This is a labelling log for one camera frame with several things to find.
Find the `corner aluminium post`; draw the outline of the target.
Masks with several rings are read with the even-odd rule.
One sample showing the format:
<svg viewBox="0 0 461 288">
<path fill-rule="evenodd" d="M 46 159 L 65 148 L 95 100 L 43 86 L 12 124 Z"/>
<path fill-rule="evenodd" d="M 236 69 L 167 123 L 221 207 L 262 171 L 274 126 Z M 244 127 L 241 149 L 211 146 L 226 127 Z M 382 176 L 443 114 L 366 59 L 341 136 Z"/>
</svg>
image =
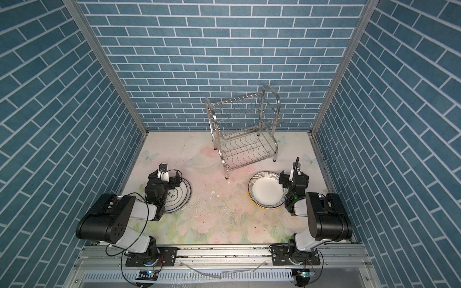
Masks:
<svg viewBox="0 0 461 288">
<path fill-rule="evenodd" d="M 114 70 L 107 54 L 105 53 L 102 45 L 100 44 L 97 36 L 95 35 L 89 21 L 86 19 L 82 9 L 80 8 L 79 4 L 75 0 L 63 0 L 63 4 L 66 6 L 66 9 L 70 13 L 71 17 L 75 21 L 76 25 L 78 26 L 80 32 L 84 36 L 85 40 L 87 41 L 88 45 L 90 46 L 92 52 L 96 56 L 98 62 L 104 69 L 107 77 L 109 78 L 111 84 L 113 84 L 116 92 L 118 93 L 122 102 L 126 105 L 129 113 L 131 114 L 132 118 L 134 119 L 138 129 L 141 131 L 143 136 L 148 134 L 148 129 L 144 124 L 143 120 L 141 119 L 138 111 L 136 110 L 133 102 L 131 101 L 128 93 L 122 84 L 120 78 L 118 77 L 116 71 Z"/>
<path fill-rule="evenodd" d="M 365 29 L 368 23 L 370 22 L 372 14 L 374 13 L 375 8 L 377 7 L 378 3 L 379 3 L 379 0 L 367 1 L 366 5 L 364 6 L 360 14 L 359 20 L 357 22 L 357 26 L 351 35 L 350 41 L 345 49 L 344 55 L 342 56 L 342 59 L 337 68 L 337 71 L 335 72 L 335 76 L 333 80 L 331 81 L 330 87 L 327 93 L 325 94 L 325 98 L 313 122 L 312 128 L 310 130 L 310 134 L 312 136 L 317 134 L 318 130 L 320 129 L 321 122 L 324 119 L 327 113 L 327 110 L 333 101 L 335 93 L 345 75 L 345 72 L 349 66 L 349 63 L 351 62 L 352 57 L 354 56 L 354 53 L 358 47 L 361 37 L 363 36 Z"/>
</svg>

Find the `green circuit board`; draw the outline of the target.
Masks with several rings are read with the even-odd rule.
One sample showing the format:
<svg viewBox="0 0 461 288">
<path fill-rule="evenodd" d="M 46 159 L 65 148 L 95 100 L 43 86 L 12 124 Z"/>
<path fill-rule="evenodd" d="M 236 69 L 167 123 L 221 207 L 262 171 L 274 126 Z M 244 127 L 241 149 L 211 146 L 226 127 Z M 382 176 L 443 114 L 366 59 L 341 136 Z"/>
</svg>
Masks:
<svg viewBox="0 0 461 288">
<path fill-rule="evenodd" d="M 146 270 L 146 271 L 139 271 L 136 282 L 154 282 L 158 280 L 160 271 L 158 270 Z"/>
<path fill-rule="evenodd" d="M 292 269 L 293 284 L 298 288 L 306 287 L 310 281 L 315 278 L 315 272 L 309 269 Z"/>
</svg>

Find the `white plate black striped rim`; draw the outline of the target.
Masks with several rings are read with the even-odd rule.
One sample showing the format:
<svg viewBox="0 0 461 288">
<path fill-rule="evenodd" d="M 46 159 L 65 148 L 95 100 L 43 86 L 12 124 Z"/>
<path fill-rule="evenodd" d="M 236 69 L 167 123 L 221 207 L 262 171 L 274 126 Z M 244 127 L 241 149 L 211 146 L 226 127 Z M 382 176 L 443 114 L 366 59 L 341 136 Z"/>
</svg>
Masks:
<svg viewBox="0 0 461 288">
<path fill-rule="evenodd" d="M 288 190 L 279 184 L 279 174 L 263 171 L 252 176 L 248 184 L 248 192 L 249 197 L 260 204 L 281 207 Z"/>
</svg>

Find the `yellow rimmed polka dot plate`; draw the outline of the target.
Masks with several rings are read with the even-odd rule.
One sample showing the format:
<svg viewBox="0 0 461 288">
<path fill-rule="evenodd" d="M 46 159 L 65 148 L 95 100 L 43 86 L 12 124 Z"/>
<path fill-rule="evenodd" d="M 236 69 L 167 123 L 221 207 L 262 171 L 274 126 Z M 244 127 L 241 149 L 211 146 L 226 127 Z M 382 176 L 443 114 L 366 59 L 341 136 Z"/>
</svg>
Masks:
<svg viewBox="0 0 461 288">
<path fill-rule="evenodd" d="M 257 202 L 256 200 L 254 200 L 254 198 L 250 198 L 250 200 L 252 201 L 252 203 L 254 205 L 256 205 L 258 208 L 261 208 L 263 210 L 275 210 L 277 208 L 279 208 L 280 206 L 279 205 L 266 205 L 266 204 L 260 204 L 259 202 Z"/>
</svg>

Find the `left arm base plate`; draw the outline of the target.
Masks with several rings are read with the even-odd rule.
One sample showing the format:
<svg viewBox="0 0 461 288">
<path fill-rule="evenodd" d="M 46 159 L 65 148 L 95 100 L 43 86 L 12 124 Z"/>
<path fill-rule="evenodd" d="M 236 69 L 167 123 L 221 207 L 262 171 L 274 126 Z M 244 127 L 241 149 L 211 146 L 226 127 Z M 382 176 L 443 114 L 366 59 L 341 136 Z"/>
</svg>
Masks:
<svg viewBox="0 0 461 288">
<path fill-rule="evenodd" d="M 154 267 L 174 266 L 178 253 L 177 247 L 154 247 L 149 248 L 145 253 L 126 254 L 127 267 Z"/>
</svg>

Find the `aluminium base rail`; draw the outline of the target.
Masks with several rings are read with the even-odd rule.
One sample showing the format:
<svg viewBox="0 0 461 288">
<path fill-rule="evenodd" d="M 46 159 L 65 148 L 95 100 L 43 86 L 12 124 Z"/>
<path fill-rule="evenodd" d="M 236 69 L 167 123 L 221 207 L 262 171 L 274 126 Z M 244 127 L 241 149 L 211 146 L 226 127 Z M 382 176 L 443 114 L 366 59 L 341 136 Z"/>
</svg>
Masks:
<svg viewBox="0 0 461 288">
<path fill-rule="evenodd" d="M 153 283 L 82 283 L 86 272 L 126 272 L 159 270 L 205 270 L 230 272 L 256 271 L 262 269 L 309 269 L 315 272 L 306 288 L 377 288 L 378 276 L 372 262 L 361 244 L 329 243 L 319 246 L 320 265 L 274 266 L 269 244 L 232 245 L 178 245 L 174 266 L 127 267 L 126 260 L 110 255 L 101 246 L 87 246 L 75 264 L 65 286 L 68 288 L 297 288 L 293 281 L 281 282 L 213 282 L 190 284 Z"/>
</svg>

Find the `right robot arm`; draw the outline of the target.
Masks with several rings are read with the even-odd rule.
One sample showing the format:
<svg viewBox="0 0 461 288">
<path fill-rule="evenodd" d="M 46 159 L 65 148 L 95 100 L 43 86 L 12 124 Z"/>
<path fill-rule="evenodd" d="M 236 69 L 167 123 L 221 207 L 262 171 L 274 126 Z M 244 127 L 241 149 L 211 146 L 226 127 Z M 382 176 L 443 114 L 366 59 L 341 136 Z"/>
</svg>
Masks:
<svg viewBox="0 0 461 288">
<path fill-rule="evenodd" d="M 290 215 L 304 217 L 308 222 L 308 228 L 293 234 L 288 242 L 288 259 L 294 265 L 307 262 L 316 265 L 319 246 L 352 238 L 352 224 L 340 196 L 307 192 L 308 181 L 309 177 L 300 171 L 279 175 L 279 184 L 288 190 L 284 208 Z"/>
</svg>

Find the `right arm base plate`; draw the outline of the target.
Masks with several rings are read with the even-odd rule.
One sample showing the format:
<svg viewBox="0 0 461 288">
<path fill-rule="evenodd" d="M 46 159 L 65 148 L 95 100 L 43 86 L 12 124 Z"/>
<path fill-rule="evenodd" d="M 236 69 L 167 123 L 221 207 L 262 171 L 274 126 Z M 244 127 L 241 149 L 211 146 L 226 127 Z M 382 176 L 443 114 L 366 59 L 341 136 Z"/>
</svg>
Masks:
<svg viewBox="0 0 461 288">
<path fill-rule="evenodd" d="M 301 252 L 288 244 L 271 244 L 268 246 L 274 266 L 288 265 L 320 265 L 319 254 L 315 252 Z"/>
</svg>

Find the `white plate black cloud mark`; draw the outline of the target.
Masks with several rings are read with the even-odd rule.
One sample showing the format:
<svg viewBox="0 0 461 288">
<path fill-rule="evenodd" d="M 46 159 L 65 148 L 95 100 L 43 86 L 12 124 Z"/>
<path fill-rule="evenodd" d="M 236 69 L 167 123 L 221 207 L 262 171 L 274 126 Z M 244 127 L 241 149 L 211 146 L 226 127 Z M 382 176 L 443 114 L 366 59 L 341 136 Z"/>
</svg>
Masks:
<svg viewBox="0 0 461 288">
<path fill-rule="evenodd" d="M 184 208 L 191 196 L 191 185 L 186 179 L 183 179 L 179 187 L 168 191 L 164 213 L 170 214 Z"/>
</svg>

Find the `left green circuit board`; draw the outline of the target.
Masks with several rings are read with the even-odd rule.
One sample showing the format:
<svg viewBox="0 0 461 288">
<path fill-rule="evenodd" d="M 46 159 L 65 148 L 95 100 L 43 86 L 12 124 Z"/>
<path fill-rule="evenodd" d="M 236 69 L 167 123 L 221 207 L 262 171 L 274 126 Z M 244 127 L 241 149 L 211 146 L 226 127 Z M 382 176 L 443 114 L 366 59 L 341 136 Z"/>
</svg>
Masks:
<svg viewBox="0 0 461 288">
<path fill-rule="evenodd" d="M 158 270 L 146 270 L 146 271 L 139 271 L 136 282 L 154 282 L 158 280 L 160 271 Z"/>
</svg>

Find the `right corner aluminium post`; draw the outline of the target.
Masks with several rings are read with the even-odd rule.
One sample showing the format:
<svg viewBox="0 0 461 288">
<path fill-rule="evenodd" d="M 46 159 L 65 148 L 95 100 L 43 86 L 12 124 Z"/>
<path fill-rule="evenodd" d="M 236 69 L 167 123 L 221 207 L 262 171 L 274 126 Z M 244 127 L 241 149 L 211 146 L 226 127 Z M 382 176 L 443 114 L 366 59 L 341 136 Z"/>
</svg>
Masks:
<svg viewBox="0 0 461 288">
<path fill-rule="evenodd" d="M 351 62 L 352 57 L 354 56 L 354 53 L 358 47 L 361 37 L 363 36 L 365 29 L 368 23 L 370 22 L 372 14 L 374 13 L 375 8 L 377 7 L 378 3 L 379 3 L 379 0 L 367 1 L 366 5 L 364 6 L 360 14 L 359 20 L 357 22 L 357 26 L 351 35 L 350 41 L 345 49 L 344 55 L 342 56 L 342 59 L 337 68 L 337 71 L 335 72 L 335 76 L 333 80 L 331 81 L 330 87 L 327 93 L 325 94 L 325 98 L 313 122 L 312 128 L 310 130 L 310 134 L 312 136 L 317 134 L 318 130 L 320 129 L 321 122 L 324 119 L 327 113 L 327 110 L 333 101 L 335 93 L 345 75 L 345 72 L 349 66 L 349 63 Z"/>
</svg>

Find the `right green circuit board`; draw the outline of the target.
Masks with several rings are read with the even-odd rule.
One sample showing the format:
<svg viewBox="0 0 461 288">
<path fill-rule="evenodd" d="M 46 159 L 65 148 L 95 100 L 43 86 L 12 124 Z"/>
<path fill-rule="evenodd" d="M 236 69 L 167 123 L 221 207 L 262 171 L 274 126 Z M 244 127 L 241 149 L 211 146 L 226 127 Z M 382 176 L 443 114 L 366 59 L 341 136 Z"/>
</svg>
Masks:
<svg viewBox="0 0 461 288">
<path fill-rule="evenodd" d="M 309 269 L 292 269 L 293 284 L 298 288 L 306 287 L 310 281 L 315 278 L 315 272 Z"/>
</svg>

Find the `silver metal dish rack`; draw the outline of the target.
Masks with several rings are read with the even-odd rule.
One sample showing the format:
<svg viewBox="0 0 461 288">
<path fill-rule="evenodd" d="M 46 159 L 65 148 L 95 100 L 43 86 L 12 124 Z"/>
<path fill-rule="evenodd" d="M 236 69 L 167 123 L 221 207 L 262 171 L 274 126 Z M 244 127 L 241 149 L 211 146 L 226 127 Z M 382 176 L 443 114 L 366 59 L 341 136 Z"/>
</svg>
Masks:
<svg viewBox="0 0 461 288">
<path fill-rule="evenodd" d="M 259 92 L 225 98 L 205 99 L 214 149 L 221 159 L 224 177 L 229 172 L 271 158 L 277 161 L 276 128 L 283 124 L 278 92 L 264 85 Z"/>
</svg>

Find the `left corner aluminium post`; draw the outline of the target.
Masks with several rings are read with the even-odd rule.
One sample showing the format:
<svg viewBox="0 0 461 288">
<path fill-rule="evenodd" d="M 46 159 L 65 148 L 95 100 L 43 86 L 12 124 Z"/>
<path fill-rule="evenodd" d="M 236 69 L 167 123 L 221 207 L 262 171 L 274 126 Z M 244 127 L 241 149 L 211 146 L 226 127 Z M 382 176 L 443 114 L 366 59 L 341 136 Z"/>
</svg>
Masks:
<svg viewBox="0 0 461 288">
<path fill-rule="evenodd" d="M 136 110 L 133 102 L 131 101 L 128 93 L 122 84 L 120 78 L 118 77 L 116 71 L 114 70 L 107 54 L 105 53 L 102 45 L 100 44 L 97 36 L 95 35 L 89 21 L 86 19 L 82 9 L 80 8 L 79 4 L 75 0 L 63 0 L 63 4 L 66 6 L 66 9 L 70 13 L 71 17 L 75 21 L 76 25 L 78 26 L 80 32 L 84 36 L 85 40 L 87 41 L 88 45 L 90 46 L 92 52 L 96 56 L 98 62 L 104 69 L 107 77 L 109 78 L 111 84 L 113 84 L 116 92 L 118 93 L 122 102 L 126 105 L 129 113 L 131 114 L 132 118 L 134 119 L 138 129 L 141 131 L 143 136 L 148 134 L 148 129 L 144 124 L 143 120 L 141 119 L 138 111 Z"/>
</svg>

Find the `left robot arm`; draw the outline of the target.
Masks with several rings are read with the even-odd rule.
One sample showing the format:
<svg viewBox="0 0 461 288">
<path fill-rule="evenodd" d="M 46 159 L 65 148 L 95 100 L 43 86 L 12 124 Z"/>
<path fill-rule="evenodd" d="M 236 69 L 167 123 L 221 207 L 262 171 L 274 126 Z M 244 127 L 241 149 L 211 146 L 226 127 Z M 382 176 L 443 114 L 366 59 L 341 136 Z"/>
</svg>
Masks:
<svg viewBox="0 0 461 288">
<path fill-rule="evenodd" d="M 143 220 L 145 224 L 158 222 L 166 211 L 168 193 L 180 187 L 182 173 L 171 170 L 162 163 L 148 176 L 145 195 L 132 193 L 119 197 L 105 193 L 83 216 L 76 228 L 76 237 L 81 240 L 106 242 L 124 253 L 154 258 L 158 255 L 156 240 L 128 226 L 131 219 Z"/>
</svg>

